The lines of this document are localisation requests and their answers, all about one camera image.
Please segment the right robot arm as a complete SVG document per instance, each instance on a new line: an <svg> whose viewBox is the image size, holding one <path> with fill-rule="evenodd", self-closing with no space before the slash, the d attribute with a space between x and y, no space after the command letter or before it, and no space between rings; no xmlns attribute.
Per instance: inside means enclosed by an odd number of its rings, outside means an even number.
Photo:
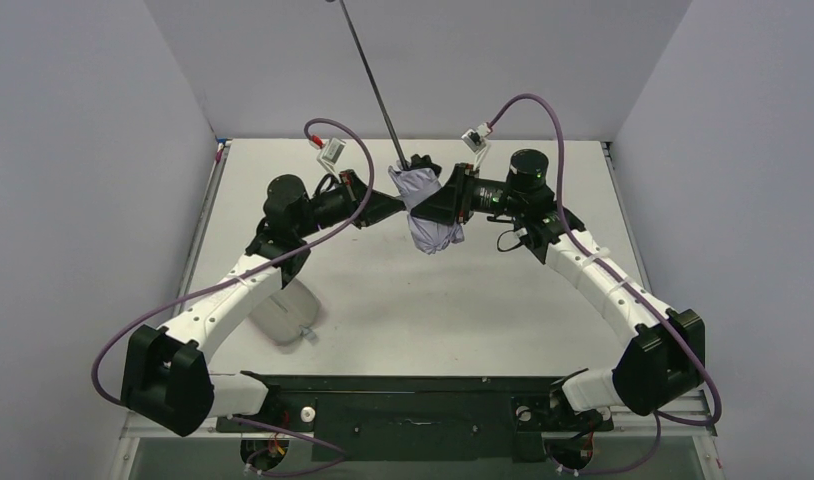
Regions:
<svg viewBox="0 0 814 480"><path fill-rule="evenodd" d="M548 166L542 152L522 149L511 156L503 181L482 179L467 163L457 164L445 183L435 167L396 178L420 232L448 227L459 235L475 213L511 224L520 246L564 277L613 330L624 348L618 364L563 381L563 406L574 412L624 406L649 415L703 383L703 320L644 292L610 259L607 249L556 199L546 183Z"/></svg>

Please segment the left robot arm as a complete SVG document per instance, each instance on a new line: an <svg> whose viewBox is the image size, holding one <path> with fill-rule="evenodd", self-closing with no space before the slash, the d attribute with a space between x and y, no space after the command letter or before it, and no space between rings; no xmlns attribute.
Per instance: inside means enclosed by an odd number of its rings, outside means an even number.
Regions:
<svg viewBox="0 0 814 480"><path fill-rule="evenodd" d="M211 417L259 413L269 392L264 381L210 372L220 345L246 320L277 345L313 337L321 302L296 278L311 253L305 237L343 225L368 227L404 208L352 170L314 194L295 175L272 180L255 236L230 271L177 316L130 335L121 403L179 436Z"/></svg>

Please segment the pink umbrella case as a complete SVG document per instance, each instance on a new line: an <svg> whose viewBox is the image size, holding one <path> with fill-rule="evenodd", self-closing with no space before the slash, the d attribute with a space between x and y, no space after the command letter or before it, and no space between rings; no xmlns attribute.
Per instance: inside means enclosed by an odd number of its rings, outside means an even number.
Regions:
<svg viewBox="0 0 814 480"><path fill-rule="evenodd" d="M300 280L292 280L256 306L249 320L277 346L301 340L315 343L318 336L314 327L321 309L319 298Z"/></svg>

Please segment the lavender folding umbrella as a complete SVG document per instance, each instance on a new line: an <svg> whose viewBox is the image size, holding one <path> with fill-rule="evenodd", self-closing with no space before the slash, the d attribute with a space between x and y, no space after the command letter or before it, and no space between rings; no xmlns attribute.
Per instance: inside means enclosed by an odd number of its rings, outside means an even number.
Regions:
<svg viewBox="0 0 814 480"><path fill-rule="evenodd" d="M462 242L464 235L461 227L449 222L440 213L428 212L429 200L442 190L439 180L441 170L436 168L429 158L419 156L416 160L408 160L347 2L335 1L335 4L339 6L347 25L385 130L394 148L396 161L393 166L389 167L388 175L405 205L408 230L414 246L419 251L432 255L445 250L452 244Z"/></svg>

